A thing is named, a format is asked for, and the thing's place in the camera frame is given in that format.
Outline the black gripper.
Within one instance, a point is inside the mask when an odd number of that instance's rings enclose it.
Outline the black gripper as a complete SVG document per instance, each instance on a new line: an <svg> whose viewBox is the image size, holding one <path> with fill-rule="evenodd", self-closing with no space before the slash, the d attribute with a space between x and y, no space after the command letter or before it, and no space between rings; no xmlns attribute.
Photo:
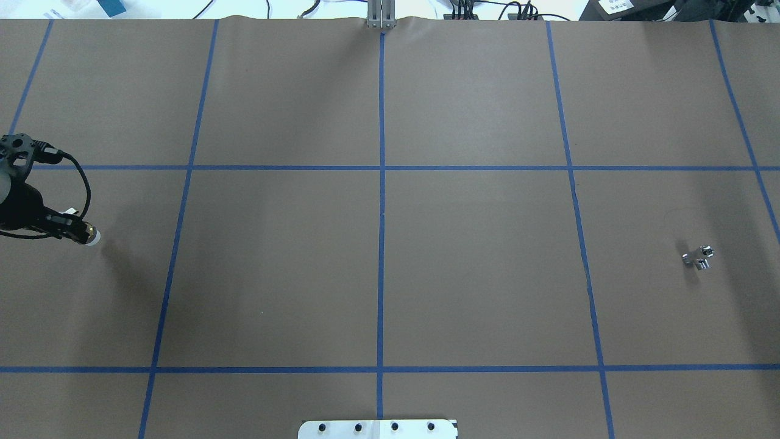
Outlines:
<svg viewBox="0 0 780 439"><path fill-rule="evenodd" d="M39 240L48 237L69 239L77 244L87 240L87 222L84 217L90 207L91 188L86 173L75 165L85 186L86 198L81 210L56 211L48 208L41 193L26 181L13 180L2 172L2 236L20 240Z"/></svg>

